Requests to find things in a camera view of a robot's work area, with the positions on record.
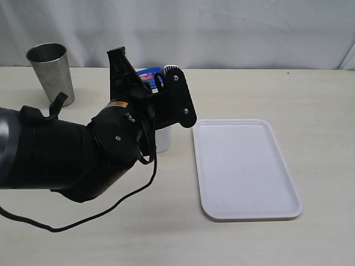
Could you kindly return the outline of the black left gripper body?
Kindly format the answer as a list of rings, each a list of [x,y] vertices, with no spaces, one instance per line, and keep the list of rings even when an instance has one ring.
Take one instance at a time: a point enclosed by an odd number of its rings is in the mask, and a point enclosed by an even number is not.
[[[108,106],[120,108],[126,115],[145,117],[156,130],[174,124],[174,112],[167,92],[157,93],[143,81],[126,57],[125,47],[107,51],[109,60],[110,101]]]

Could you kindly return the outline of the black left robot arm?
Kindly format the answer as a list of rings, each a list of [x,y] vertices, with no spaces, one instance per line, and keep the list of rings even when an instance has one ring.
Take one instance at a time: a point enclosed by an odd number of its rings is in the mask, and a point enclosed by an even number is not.
[[[1,188],[45,189],[74,202],[100,196],[137,162],[156,157],[156,130],[171,123],[164,69],[144,81],[124,48],[108,52],[110,100],[86,124],[59,119],[65,93],[45,116],[1,109]]]

